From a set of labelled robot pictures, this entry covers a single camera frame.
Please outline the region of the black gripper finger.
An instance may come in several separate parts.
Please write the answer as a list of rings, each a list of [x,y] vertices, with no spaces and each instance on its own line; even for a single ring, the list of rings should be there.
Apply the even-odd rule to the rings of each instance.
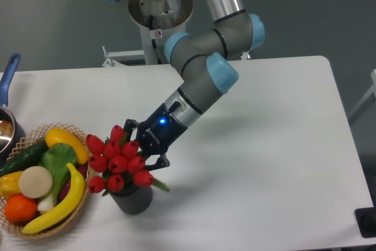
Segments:
[[[127,119],[125,121],[123,131],[126,134],[126,139],[130,139],[134,130],[137,129],[139,123],[134,119]]]
[[[153,171],[153,170],[158,170],[162,168],[167,168],[170,166],[170,161],[168,160],[166,153],[160,154],[159,157],[157,158],[156,162],[151,165],[145,164],[143,169],[147,171]]]

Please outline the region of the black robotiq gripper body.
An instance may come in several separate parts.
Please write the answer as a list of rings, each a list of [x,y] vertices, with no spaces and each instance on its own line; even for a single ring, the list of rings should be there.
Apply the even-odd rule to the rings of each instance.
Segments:
[[[169,146],[188,129],[172,115],[180,105],[180,102],[173,102],[168,108],[163,103],[139,123],[135,141],[139,143],[143,157],[166,153]]]

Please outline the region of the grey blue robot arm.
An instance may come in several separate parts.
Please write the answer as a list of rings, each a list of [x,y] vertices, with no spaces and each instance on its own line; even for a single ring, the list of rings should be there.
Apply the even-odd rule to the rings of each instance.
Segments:
[[[110,3],[121,0],[107,0]],[[127,120],[144,158],[157,156],[147,167],[169,166],[169,146],[237,82],[229,59],[260,46],[265,29],[248,14],[241,0],[207,0],[214,28],[201,36],[186,32],[193,0],[128,0],[131,19],[139,27],[148,65],[170,64],[183,83],[143,122]]]

